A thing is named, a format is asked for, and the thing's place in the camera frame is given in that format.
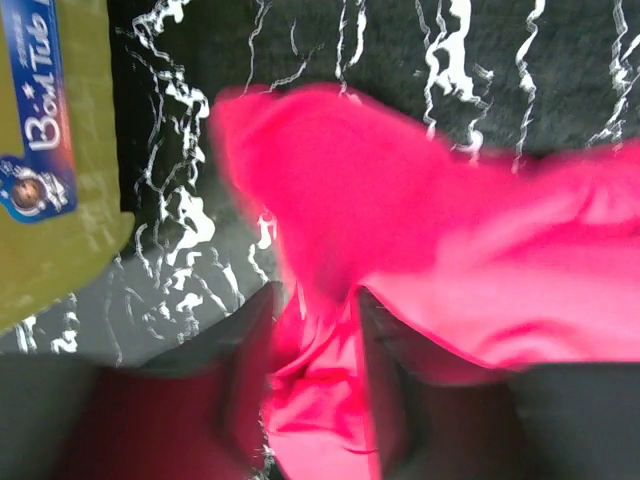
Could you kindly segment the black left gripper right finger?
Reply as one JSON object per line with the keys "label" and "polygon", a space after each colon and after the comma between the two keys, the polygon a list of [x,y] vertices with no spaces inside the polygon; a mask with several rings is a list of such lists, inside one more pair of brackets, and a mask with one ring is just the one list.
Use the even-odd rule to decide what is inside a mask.
{"label": "black left gripper right finger", "polygon": [[639,367],[487,370],[357,294],[386,479],[635,479]]}

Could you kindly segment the bright pink t shirt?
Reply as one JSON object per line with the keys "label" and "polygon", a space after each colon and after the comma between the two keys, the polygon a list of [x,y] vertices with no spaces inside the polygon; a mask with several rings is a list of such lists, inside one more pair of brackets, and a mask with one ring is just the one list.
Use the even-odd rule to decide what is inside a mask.
{"label": "bright pink t shirt", "polygon": [[275,219],[292,298],[265,428],[288,479],[386,479],[360,290],[446,351],[511,374],[639,367],[639,143],[512,173],[419,122],[320,84],[218,95],[212,142],[240,201]]}

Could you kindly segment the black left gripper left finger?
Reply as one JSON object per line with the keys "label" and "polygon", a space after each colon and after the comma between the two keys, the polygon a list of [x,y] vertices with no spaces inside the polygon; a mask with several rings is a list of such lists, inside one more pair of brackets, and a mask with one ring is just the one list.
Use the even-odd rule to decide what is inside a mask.
{"label": "black left gripper left finger", "polygon": [[1,358],[5,479],[248,479],[281,287],[135,367],[74,355]]}

